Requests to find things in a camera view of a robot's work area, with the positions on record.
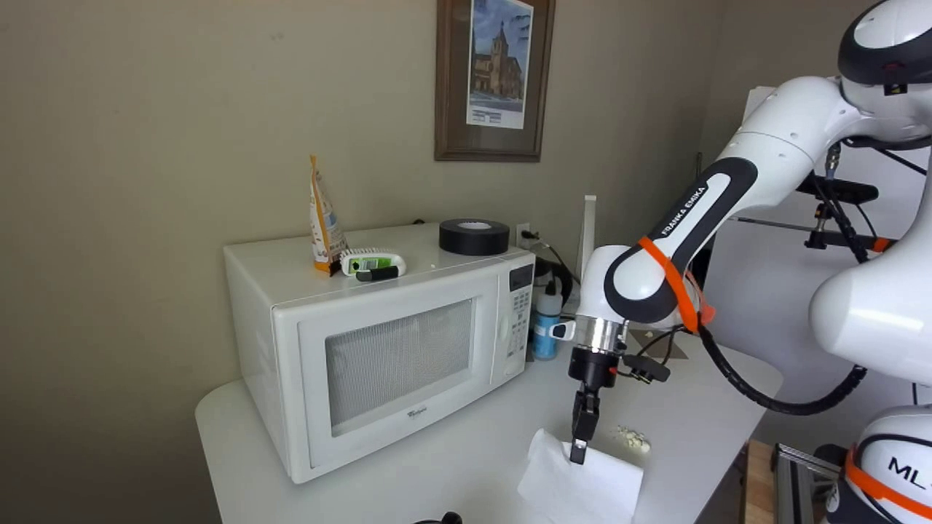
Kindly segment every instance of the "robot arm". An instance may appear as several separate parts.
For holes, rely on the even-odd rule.
[[[577,311],[571,375],[578,383],[574,405],[571,461],[586,461],[600,416],[600,389],[613,384],[613,365],[629,323],[659,323],[676,314],[676,294],[659,263],[685,271],[694,253],[730,220],[755,207],[775,207],[811,173],[839,140],[915,147],[932,137],[932,4],[886,0],[868,9],[842,41],[839,79],[793,79],[781,86],[734,134],[666,220],[645,237],[659,253],[609,244],[592,253]],[[918,226],[886,253],[886,265],[861,265],[826,284],[811,301],[816,339],[823,349],[932,383],[932,301],[902,292],[915,279],[873,292],[870,284],[909,278],[918,265],[932,275],[932,195]]]

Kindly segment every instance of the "framed picture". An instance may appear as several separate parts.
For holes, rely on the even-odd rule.
[[[536,163],[554,0],[437,0],[433,160]]]

